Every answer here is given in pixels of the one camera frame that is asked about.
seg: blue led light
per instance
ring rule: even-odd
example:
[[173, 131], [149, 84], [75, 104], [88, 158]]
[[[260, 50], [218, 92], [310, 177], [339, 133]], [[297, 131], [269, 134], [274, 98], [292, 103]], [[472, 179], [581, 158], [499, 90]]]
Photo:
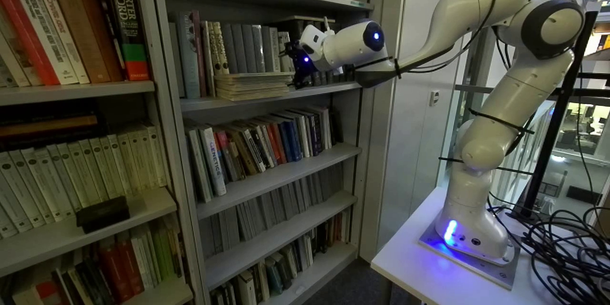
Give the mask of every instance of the blue led light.
[[453, 238], [451, 236], [453, 235], [453, 233], [455, 233], [456, 226], [458, 226], [458, 223], [455, 220], [449, 221], [449, 225], [447, 225], [447, 229], [445, 230], [445, 235], [443, 236], [443, 238], [445, 239], [445, 242], [453, 241]]

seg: floor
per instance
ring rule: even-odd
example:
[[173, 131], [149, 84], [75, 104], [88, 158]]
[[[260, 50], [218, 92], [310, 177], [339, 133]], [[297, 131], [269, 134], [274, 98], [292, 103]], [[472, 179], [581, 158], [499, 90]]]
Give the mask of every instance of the floor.
[[[383, 277], [372, 270], [366, 261], [357, 259], [309, 298], [305, 305], [377, 305], [381, 299], [383, 281]], [[408, 297], [403, 289], [394, 285], [390, 303], [403, 305]]]

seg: robotic arm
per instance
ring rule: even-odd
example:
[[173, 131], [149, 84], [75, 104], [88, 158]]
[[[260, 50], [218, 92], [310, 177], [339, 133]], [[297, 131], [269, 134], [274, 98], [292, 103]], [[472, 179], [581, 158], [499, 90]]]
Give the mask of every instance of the robotic arm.
[[403, 60], [388, 57], [383, 30], [373, 21], [337, 34], [309, 25], [299, 41], [303, 58], [289, 55], [295, 61], [295, 84], [312, 71], [355, 64], [356, 80], [368, 88], [444, 55], [464, 34], [486, 26], [494, 26], [503, 42], [516, 47], [516, 61], [479, 116], [458, 131], [455, 156], [464, 162], [451, 171], [436, 219], [436, 232], [451, 249], [507, 264], [513, 256], [508, 234], [485, 208], [492, 173], [572, 64], [570, 47], [583, 21], [581, 8], [563, 0], [440, 0], [424, 46]]

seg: metal base plate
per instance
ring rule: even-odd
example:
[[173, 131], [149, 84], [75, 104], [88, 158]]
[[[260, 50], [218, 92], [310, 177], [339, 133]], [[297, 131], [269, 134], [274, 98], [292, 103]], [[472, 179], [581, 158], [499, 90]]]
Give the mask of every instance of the metal base plate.
[[498, 266], [474, 256], [449, 249], [445, 244], [445, 240], [436, 233], [436, 230], [434, 229], [435, 222], [436, 220], [430, 223], [426, 231], [420, 236], [420, 244], [423, 244], [435, 253], [443, 255], [457, 264], [461, 264], [465, 268], [493, 281], [501, 287], [512, 290], [512, 284], [515, 281], [515, 274], [517, 273], [519, 253], [521, 252], [521, 248], [519, 248], [519, 245], [516, 244], [516, 242], [513, 242], [512, 238], [509, 237], [509, 240], [512, 241], [512, 245], [515, 248], [515, 257], [508, 264]]

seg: white table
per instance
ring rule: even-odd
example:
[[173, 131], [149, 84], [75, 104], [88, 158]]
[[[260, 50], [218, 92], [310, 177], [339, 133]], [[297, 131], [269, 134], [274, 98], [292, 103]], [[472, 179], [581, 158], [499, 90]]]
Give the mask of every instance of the white table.
[[[434, 253], [418, 240], [440, 211], [447, 190], [437, 187], [398, 232], [379, 251], [371, 267], [427, 305], [548, 305], [558, 304], [531, 270], [530, 257], [521, 252], [512, 291]], [[503, 219], [513, 233], [517, 222]], [[557, 228], [558, 235], [569, 231]], [[541, 275], [549, 269], [538, 264]]]

